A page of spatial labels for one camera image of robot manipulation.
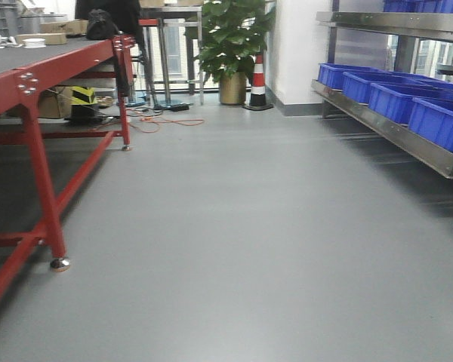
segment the metal shelf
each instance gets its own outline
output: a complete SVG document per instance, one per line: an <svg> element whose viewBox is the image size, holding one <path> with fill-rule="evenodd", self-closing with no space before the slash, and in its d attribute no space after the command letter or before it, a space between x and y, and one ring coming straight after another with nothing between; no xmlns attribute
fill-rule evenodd
<svg viewBox="0 0 453 362"><path fill-rule="evenodd" d="M312 80L312 88L333 106L379 133L444 177L453 179L453 153L370 110L366 105L347 98L338 90L333 90L316 80Z"/></svg>
<svg viewBox="0 0 453 362"><path fill-rule="evenodd" d="M316 19L324 26L453 41L453 14L320 11Z"/></svg>

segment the cardboard box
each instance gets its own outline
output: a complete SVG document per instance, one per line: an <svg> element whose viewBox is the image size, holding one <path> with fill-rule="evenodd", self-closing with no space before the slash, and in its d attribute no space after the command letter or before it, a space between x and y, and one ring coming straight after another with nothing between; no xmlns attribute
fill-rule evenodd
<svg viewBox="0 0 453 362"><path fill-rule="evenodd" d="M31 38L45 39L45 45L62 45L67 43L67 37L64 32L61 33L37 33L37 34L19 34L15 36L18 44L24 44L24 40Z"/></svg>
<svg viewBox="0 0 453 362"><path fill-rule="evenodd" d="M85 34L88 28L87 20L55 21L40 24L40 32L58 33L65 32L67 36Z"/></svg>
<svg viewBox="0 0 453 362"><path fill-rule="evenodd" d="M72 88L53 87L45 90L39 97L39 117L40 118L66 118L72 113ZM20 117L18 107L7 111L10 117Z"/></svg>
<svg viewBox="0 0 453 362"><path fill-rule="evenodd" d="M142 8L160 8L165 6L165 0L140 0Z"/></svg>

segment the red workbench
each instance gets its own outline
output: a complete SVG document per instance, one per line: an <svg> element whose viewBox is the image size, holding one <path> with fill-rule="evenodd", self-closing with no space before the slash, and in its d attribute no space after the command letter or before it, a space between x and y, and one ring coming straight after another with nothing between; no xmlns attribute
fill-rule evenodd
<svg viewBox="0 0 453 362"><path fill-rule="evenodd" d="M40 49L0 49L0 114L19 106L23 125L18 132L1 132L0 145L27 145L42 208L42 217L31 231L0 234L0 247L14 247L0 268L0 299L37 245L50 247L54 258L51 262L53 270L61 272L69 268L60 214L100 160L113 137L122 137L123 149L130 149L124 94L121 92L124 82L122 86L118 84L119 130L44 133L39 124L37 107L40 93L71 78L91 78L91 73L87 72L89 69L110 60L115 60L116 71L120 72L122 79L131 83L130 48L133 46L132 37L119 35L112 40L102 41L72 38L65 45ZM114 72L102 75L95 72L92 77L115 77L118 82ZM101 141L63 191L55 195L44 138L76 137L100 137Z"/></svg>

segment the orange and white traffic cone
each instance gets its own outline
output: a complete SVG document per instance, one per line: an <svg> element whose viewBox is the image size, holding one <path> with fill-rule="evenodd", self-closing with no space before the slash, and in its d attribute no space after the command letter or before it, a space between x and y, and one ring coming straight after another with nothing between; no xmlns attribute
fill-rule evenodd
<svg viewBox="0 0 453 362"><path fill-rule="evenodd" d="M273 104L267 104L265 97L265 77L263 76L263 55L255 57L254 78L250 90L250 104L244 104L243 108L251 111L263 111L273 108Z"/></svg>

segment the black bag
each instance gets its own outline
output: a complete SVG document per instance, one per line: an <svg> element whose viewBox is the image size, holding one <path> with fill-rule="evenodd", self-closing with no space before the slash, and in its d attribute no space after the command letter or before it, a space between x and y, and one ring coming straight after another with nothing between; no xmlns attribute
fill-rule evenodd
<svg viewBox="0 0 453 362"><path fill-rule="evenodd" d="M111 14L102 9L92 9L88 15L88 28L85 37L90 40L112 39L119 34Z"/></svg>

